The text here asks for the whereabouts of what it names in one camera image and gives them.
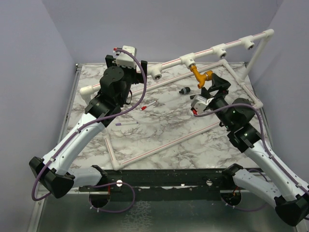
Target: white wall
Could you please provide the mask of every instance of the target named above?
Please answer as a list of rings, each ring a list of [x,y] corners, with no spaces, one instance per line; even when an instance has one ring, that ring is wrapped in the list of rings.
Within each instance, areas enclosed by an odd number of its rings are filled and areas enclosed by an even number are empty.
[[[168,61],[265,30],[283,0],[42,0],[77,63],[104,62],[116,46]],[[229,61],[251,52],[230,49]],[[216,56],[208,60],[217,60]]]
[[[55,144],[75,65],[40,0],[0,1],[0,231],[26,231],[28,162]]]
[[[274,150],[309,182],[309,1],[286,0],[269,28],[275,30],[250,73]]]

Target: marble surface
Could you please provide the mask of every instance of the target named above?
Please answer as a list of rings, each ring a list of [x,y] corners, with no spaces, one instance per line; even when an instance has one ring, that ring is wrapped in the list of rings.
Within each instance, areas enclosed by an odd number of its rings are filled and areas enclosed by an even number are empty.
[[[231,64],[231,67],[238,75],[245,70],[243,63]],[[99,79],[102,77],[105,69],[106,65],[104,64],[83,66],[68,130],[71,130],[77,123],[86,107],[84,100],[79,94],[79,89],[99,83]],[[226,99],[229,103],[239,97],[250,99],[224,66],[218,66],[212,70],[218,76],[231,83],[230,92]],[[185,66],[166,69],[163,71],[163,76],[159,82],[187,72],[188,69]],[[147,86],[155,83],[151,77],[148,77]],[[246,84],[252,90],[248,77],[246,78]],[[205,87],[208,88],[210,86],[211,82],[206,82]],[[190,87],[190,94],[180,95],[178,91],[182,87]],[[132,91],[141,88],[142,84],[135,85],[132,86]],[[193,117],[190,111],[191,100],[189,96],[199,92],[197,81],[193,76],[147,92],[140,107],[153,101],[156,101],[156,104],[144,111],[137,107],[130,113],[117,117],[108,127],[117,160],[122,162],[131,159],[218,122],[216,115],[202,118]],[[124,107],[124,109],[131,107],[138,101],[139,97],[140,95],[133,97],[131,105]],[[115,126],[117,122],[131,121],[138,121],[139,123],[136,125]],[[251,123],[258,128],[257,117],[254,117]],[[225,168],[235,162],[248,168],[257,167],[250,158],[241,154],[230,144],[226,135],[227,132],[224,128],[216,127],[197,137],[131,164],[125,167],[125,169]],[[93,164],[105,169],[112,168],[102,133],[99,133],[90,141],[73,162],[72,168],[86,168]]]

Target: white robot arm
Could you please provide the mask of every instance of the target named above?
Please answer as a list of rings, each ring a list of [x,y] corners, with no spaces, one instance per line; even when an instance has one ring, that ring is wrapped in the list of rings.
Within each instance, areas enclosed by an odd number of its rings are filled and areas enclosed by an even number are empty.
[[[123,49],[114,50],[118,57],[106,56],[108,68],[100,79],[101,89],[85,108],[85,113],[75,127],[43,158],[34,157],[29,162],[36,176],[32,189],[33,200],[42,199],[35,197],[35,188],[39,181],[56,198],[64,196],[73,187],[94,186],[108,182],[106,173],[96,165],[78,170],[70,169],[70,166],[93,137],[103,131],[116,116],[137,107],[145,96],[147,62],[137,61],[134,47],[123,46]],[[137,73],[136,65],[140,68],[140,73]],[[121,107],[128,104],[126,100],[131,93],[131,85],[138,83],[144,84],[141,98],[130,109],[121,112]]]
[[[241,153],[251,158],[271,179],[273,184],[265,182],[239,165],[232,165],[223,173],[232,177],[235,185],[247,189],[273,206],[279,217],[291,226],[296,226],[309,213],[308,183],[299,178],[267,145],[258,111],[246,99],[238,98],[229,105],[224,97],[228,94],[230,83],[215,73],[212,74],[212,86],[202,88],[191,103],[197,117],[216,114],[220,126],[230,133],[228,138]],[[259,133],[249,122],[254,114],[260,122]]]

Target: purple cable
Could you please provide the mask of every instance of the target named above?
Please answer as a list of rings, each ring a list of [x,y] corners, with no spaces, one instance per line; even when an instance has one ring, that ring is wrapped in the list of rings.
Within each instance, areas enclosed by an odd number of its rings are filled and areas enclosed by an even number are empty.
[[[272,154],[270,152],[270,150],[268,149],[268,147],[266,146],[266,142],[265,142],[265,136],[264,136],[264,130],[263,130],[263,123],[262,123],[262,118],[261,116],[259,115],[259,112],[251,105],[248,105],[248,104],[244,104],[244,103],[237,103],[237,104],[231,104],[231,105],[226,105],[226,106],[223,106],[219,109],[216,109],[214,111],[210,111],[208,113],[205,113],[205,114],[201,114],[201,115],[194,115],[195,117],[205,117],[205,116],[208,116],[208,115],[211,115],[211,114],[214,114],[214,113],[217,113],[219,111],[222,111],[222,110],[225,110],[225,109],[228,109],[228,108],[231,108],[231,107],[248,107],[252,110],[254,110],[258,120],[259,120],[259,124],[260,124],[260,131],[261,131],[261,136],[262,136],[262,143],[263,143],[263,147],[265,149],[265,151],[267,152],[268,154],[268,157],[270,159],[272,159],[275,164],[281,169],[281,171],[283,171],[296,185],[298,185],[298,181],[294,179],[294,177],[289,174],[289,172],[287,170],[285,170],[285,168],[279,163],[279,161],[275,158],[275,157],[272,157]],[[307,195],[309,195],[309,191],[306,190],[303,186],[299,186],[299,188],[301,190],[303,190]]]
[[[129,109],[125,110],[125,111],[122,111],[122,112],[120,112],[120,113],[118,113],[118,114],[115,114],[115,115],[110,115],[110,116],[106,116],[106,117],[97,118],[97,119],[95,119],[95,120],[93,120],[93,121],[91,121],[91,122],[88,122],[88,123],[82,125],[80,128],[77,129],[79,133],[81,132],[82,129],[84,129],[85,127],[87,127],[87,126],[89,126],[89,125],[91,125],[91,124],[93,124],[93,123],[95,123],[95,122],[101,122],[101,121],[103,121],[103,120],[110,119],[110,118],[115,118],[115,117],[117,117],[117,116],[124,115],[124,114],[130,112],[131,110],[135,109],[135,108],[141,103],[141,101],[143,100],[143,98],[145,97],[146,88],[147,88],[147,78],[146,78],[146,74],[145,74],[145,72],[144,72],[142,66],[140,65],[139,61],[138,61],[131,53],[127,52],[126,50],[117,48],[117,49],[115,50],[115,52],[123,52],[123,53],[127,54],[129,57],[131,57],[131,58],[136,62],[137,66],[140,68],[141,75],[143,76],[143,81],[144,81],[143,93],[141,94],[141,97],[140,97],[140,99],[138,100],[138,102],[137,102],[135,105],[133,105],[131,108],[129,108]],[[74,133],[63,143],[63,145],[59,148],[59,150],[51,157],[51,159],[55,159],[55,158],[59,155],[59,153],[62,151],[62,149],[63,149],[63,148],[71,141],[71,139],[74,138],[74,136],[77,135],[77,134],[78,134],[77,132],[74,132]],[[51,161],[49,160],[49,161],[44,165],[44,167],[43,167],[42,170],[39,172],[37,178],[36,178],[35,181],[34,181],[34,184],[33,184],[33,187],[32,187],[32,192],[31,192],[31,197],[32,197],[32,199],[33,199],[34,201],[36,201],[36,202],[37,202],[37,201],[40,201],[40,200],[42,200],[42,199],[44,199],[44,198],[46,198],[46,197],[48,197],[48,196],[51,194],[51,193],[49,192],[49,193],[47,193],[46,195],[44,195],[44,196],[42,196],[42,197],[40,197],[40,198],[36,198],[36,197],[35,197],[35,189],[36,189],[36,187],[37,187],[37,185],[38,185],[38,182],[39,182],[39,180],[40,180],[40,177],[42,176],[42,174],[44,173],[44,171],[46,170],[46,168],[47,168],[50,164],[51,164]]]
[[[251,169],[248,170],[248,172],[253,172],[253,171],[254,171],[254,172],[258,172],[262,177],[264,177],[265,181],[268,182],[266,176],[265,176],[263,173],[261,173],[259,170],[255,169],[255,168],[251,168]],[[258,207],[258,208],[256,208],[256,209],[242,209],[242,208],[234,207],[234,206],[232,206],[232,205],[226,203],[226,201],[223,200],[223,198],[221,198],[221,200],[222,200],[227,206],[232,207],[233,209],[237,209],[237,210],[239,210],[239,211],[243,211],[243,212],[256,212],[256,211],[259,211],[259,210],[261,210],[261,209],[264,209],[264,208],[266,207],[266,205],[267,205],[267,203],[264,203],[263,205],[261,205],[260,207]]]
[[[107,186],[110,186],[110,185],[117,185],[117,184],[120,184],[120,183],[114,182],[114,183],[108,183],[108,184],[105,184],[105,185],[98,185],[98,186],[91,186],[91,187],[93,187],[93,188],[102,188],[102,187],[107,187]],[[123,213],[123,212],[129,210],[129,209],[134,205],[134,202],[135,202],[135,192],[134,192],[134,189],[133,189],[133,187],[132,187],[131,185],[129,185],[129,184],[127,184],[127,183],[124,183],[124,182],[122,182],[122,184],[128,186],[128,187],[132,190],[132,193],[133,193],[132,202],[131,202],[131,204],[130,204],[127,208],[122,209],[122,210],[115,210],[115,211],[113,211],[113,210],[107,210],[107,209],[101,209],[101,208],[95,208],[95,207],[92,205],[91,200],[90,200],[90,198],[89,198],[89,203],[90,203],[91,207],[94,208],[94,209],[96,209],[96,210],[99,210],[99,211],[101,211],[101,212],[115,213],[115,214],[117,214],[117,213]]]

